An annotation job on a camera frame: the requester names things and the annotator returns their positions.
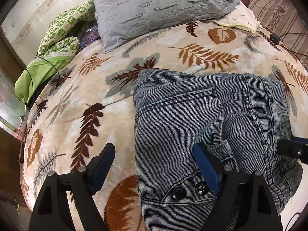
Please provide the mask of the grey acid-wash denim pants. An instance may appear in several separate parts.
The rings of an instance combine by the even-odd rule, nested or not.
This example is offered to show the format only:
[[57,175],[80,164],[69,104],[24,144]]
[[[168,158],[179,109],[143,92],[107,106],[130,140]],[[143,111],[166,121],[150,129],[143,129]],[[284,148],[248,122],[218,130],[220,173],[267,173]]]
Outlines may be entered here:
[[217,201],[200,144],[233,172],[260,172],[275,206],[251,230],[282,230],[280,213],[303,168],[277,153],[291,140],[285,89],[254,74],[194,76],[148,69],[133,93],[141,212],[148,230],[202,230]]

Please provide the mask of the stained glass wooden door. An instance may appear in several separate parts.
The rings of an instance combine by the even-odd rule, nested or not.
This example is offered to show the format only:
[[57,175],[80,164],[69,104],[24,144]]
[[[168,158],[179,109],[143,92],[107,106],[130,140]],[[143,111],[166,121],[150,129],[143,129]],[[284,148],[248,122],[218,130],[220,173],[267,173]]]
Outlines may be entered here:
[[31,211],[20,184],[24,106],[14,94],[14,83],[22,70],[1,31],[1,218],[25,229]]

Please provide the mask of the black power adapter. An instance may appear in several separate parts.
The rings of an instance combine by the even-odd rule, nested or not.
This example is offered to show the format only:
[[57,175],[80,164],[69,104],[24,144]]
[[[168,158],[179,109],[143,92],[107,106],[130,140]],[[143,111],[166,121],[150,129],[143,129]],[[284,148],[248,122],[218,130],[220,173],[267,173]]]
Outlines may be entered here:
[[280,36],[276,35],[275,33],[272,33],[270,35],[270,40],[271,42],[273,42],[275,45],[279,45],[280,44]]

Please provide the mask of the leaf pattern bed blanket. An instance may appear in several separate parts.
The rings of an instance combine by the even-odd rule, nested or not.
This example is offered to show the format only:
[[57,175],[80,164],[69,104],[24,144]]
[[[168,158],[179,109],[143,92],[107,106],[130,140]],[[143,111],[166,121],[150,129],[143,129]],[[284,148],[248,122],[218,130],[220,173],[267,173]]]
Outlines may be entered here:
[[[27,123],[21,184],[33,211],[49,171],[77,171],[106,144],[115,159],[93,200],[108,230],[148,230],[141,212],[135,157],[133,93],[138,75],[148,69],[194,76],[254,74],[277,80],[285,89],[292,137],[307,137],[307,71],[264,28],[256,35],[195,23],[158,30],[104,53],[97,41],[77,54],[38,98]],[[282,226],[299,220],[307,205],[307,165],[300,185],[280,213]],[[75,230],[84,230],[71,192],[67,193]]]

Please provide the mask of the striped floral sofa cushion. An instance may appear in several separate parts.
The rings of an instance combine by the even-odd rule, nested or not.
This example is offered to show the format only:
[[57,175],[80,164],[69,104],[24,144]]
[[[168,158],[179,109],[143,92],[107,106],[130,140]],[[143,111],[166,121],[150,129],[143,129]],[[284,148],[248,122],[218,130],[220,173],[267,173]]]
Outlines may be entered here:
[[307,26],[289,0],[250,0],[252,10],[261,25],[280,36],[280,41],[307,68]]

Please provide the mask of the cream white folded cloth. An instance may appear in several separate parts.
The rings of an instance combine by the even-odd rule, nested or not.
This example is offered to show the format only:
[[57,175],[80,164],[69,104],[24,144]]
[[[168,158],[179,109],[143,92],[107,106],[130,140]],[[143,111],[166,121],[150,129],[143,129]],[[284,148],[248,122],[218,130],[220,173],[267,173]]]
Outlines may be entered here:
[[237,29],[251,35],[256,35],[257,31],[262,28],[254,13],[242,1],[236,5],[233,12],[221,18],[210,20],[210,22],[226,30]]

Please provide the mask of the green patterned quilt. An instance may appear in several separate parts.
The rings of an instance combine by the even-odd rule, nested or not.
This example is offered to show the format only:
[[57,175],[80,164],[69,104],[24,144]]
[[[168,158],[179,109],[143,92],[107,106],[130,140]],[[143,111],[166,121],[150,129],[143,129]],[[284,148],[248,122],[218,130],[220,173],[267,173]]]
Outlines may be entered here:
[[28,103],[43,82],[64,68],[79,50],[79,26],[96,23],[95,5],[87,1],[65,10],[50,23],[41,39],[35,58],[28,64],[15,83],[15,94]]

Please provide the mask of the purple cloth behind pillow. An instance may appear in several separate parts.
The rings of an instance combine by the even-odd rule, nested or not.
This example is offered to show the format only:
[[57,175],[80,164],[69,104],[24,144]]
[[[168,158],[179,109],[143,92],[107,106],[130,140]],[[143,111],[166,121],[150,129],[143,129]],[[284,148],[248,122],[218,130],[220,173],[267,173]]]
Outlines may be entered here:
[[79,49],[84,49],[99,38],[100,36],[98,32],[98,26],[95,25],[90,27],[88,30],[86,30],[85,35],[81,38]]

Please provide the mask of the grey quilted pillow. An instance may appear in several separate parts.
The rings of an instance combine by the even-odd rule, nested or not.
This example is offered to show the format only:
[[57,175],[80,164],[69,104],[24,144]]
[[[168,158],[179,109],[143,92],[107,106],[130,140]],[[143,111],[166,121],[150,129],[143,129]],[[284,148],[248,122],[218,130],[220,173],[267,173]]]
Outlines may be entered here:
[[223,17],[240,3],[240,0],[91,1],[104,53],[151,31]]

